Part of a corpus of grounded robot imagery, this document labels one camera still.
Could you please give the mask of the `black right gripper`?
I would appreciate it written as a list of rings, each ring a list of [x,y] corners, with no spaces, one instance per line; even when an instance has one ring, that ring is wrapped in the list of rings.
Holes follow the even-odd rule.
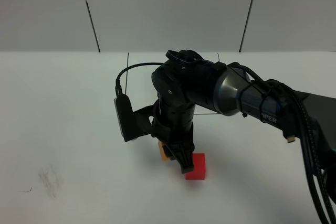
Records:
[[[162,99],[157,101],[158,105],[152,123],[155,127],[156,138],[163,142],[169,150],[169,159],[179,163],[182,174],[192,172],[195,149],[193,143],[195,104],[186,103],[173,106]]]

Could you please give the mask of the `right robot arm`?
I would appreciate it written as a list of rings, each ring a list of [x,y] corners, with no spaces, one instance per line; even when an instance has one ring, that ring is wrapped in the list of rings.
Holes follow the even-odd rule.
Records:
[[[311,94],[294,91],[277,80],[262,80],[237,62],[211,62],[191,50],[170,50],[166,57],[152,73],[158,94],[155,123],[168,128],[159,139],[166,155],[178,161],[183,173],[194,169],[196,106],[225,116],[250,115],[280,129],[285,138],[301,139],[304,160],[313,170],[335,163],[335,149],[307,109]]]

